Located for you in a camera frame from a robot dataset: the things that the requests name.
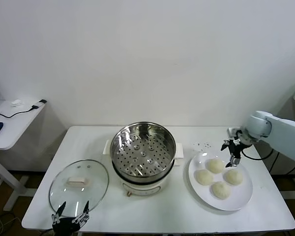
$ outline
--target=floor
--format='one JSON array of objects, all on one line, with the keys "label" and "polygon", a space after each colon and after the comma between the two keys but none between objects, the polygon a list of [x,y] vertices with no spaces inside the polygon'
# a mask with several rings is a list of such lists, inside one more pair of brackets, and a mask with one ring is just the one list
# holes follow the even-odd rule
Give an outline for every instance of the floor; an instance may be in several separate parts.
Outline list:
[{"label": "floor", "polygon": [[[21,177],[20,174],[14,174],[14,176],[19,179]],[[30,178],[26,184],[26,187],[28,188],[37,188],[43,179],[42,174],[32,174],[30,175]],[[276,185],[281,191],[285,190],[295,190],[295,185],[291,179],[276,179],[275,180]],[[2,211],[3,206],[5,205],[6,201],[8,200],[10,194],[12,193],[12,189],[6,184],[3,183],[0,186],[0,215],[4,214]],[[20,220],[22,220],[28,206],[30,205],[31,198],[29,197],[20,197],[13,208],[13,213],[15,217],[18,217]],[[295,200],[287,200],[286,201],[290,211],[292,212],[294,218],[295,218]],[[3,217],[0,217],[3,223],[6,223],[14,218],[12,214],[4,215]],[[5,225],[5,229],[8,229],[11,227],[10,230],[8,230],[3,235],[5,236],[16,236],[16,235],[22,235],[22,236],[39,236],[40,232],[38,231],[29,231],[24,228],[22,228],[21,223],[18,220],[15,220],[13,224],[7,224]],[[86,234],[87,236],[103,236],[100,234]],[[266,233],[265,236],[295,236],[295,229],[289,232],[271,232]]]}]

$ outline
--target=small white table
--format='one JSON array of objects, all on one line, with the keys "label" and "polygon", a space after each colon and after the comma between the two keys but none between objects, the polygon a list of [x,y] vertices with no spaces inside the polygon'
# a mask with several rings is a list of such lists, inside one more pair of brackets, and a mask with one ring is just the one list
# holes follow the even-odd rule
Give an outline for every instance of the small white table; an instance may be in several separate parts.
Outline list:
[{"label": "small white table", "polygon": [[[10,116],[16,112],[27,111],[32,105],[33,104],[24,104],[19,107],[11,107],[11,101],[0,101],[0,113]],[[0,122],[3,122],[3,128],[0,131],[0,150],[8,150],[13,147],[44,106],[45,105],[27,113],[18,114],[12,118],[0,116]],[[19,196],[34,196],[36,189],[26,189],[24,187],[28,178],[29,177],[27,176],[23,176],[20,181],[18,181],[7,169],[4,168],[3,165],[0,164],[0,185],[4,181],[14,189],[3,210],[12,210]]]},{"label": "small white table", "polygon": [[[187,168],[197,150],[218,152],[222,159],[229,160],[228,150],[219,151],[227,138],[227,127],[167,127],[176,142],[183,144],[184,165],[172,169],[169,184],[161,192],[147,197],[127,197],[110,157],[102,155],[106,140],[120,128],[74,126],[68,130],[22,220],[24,228],[51,228],[54,212],[48,201],[50,185],[64,167],[82,159],[98,160],[105,165],[110,183],[81,232],[211,234],[295,228],[293,216],[262,161],[241,160],[253,182],[252,199],[241,210],[227,212],[212,208],[190,187]],[[247,149],[246,154],[259,158],[254,147]]]}]

